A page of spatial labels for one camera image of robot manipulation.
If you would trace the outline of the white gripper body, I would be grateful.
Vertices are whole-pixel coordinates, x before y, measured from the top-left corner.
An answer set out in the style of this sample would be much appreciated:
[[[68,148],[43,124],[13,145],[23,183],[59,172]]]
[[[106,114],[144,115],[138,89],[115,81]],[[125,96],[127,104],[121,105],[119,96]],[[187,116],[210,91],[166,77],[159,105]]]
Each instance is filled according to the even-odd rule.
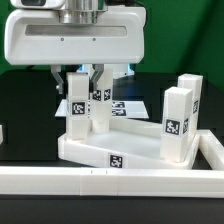
[[[4,53],[12,65],[138,63],[144,57],[146,10],[110,7],[91,25],[62,24],[53,10],[13,11]]]

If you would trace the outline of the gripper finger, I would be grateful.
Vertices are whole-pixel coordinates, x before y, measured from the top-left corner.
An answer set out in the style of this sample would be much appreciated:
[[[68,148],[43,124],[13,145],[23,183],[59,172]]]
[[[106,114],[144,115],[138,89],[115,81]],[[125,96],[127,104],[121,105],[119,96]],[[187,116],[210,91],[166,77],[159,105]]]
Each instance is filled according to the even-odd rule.
[[[93,64],[92,68],[94,70],[92,76],[89,80],[89,91],[94,92],[97,89],[97,82],[101,78],[104,72],[104,65],[103,64]]]
[[[61,66],[60,65],[51,65],[51,74],[54,77],[56,84],[56,90],[59,94],[66,94],[68,90],[67,81],[61,76]]]

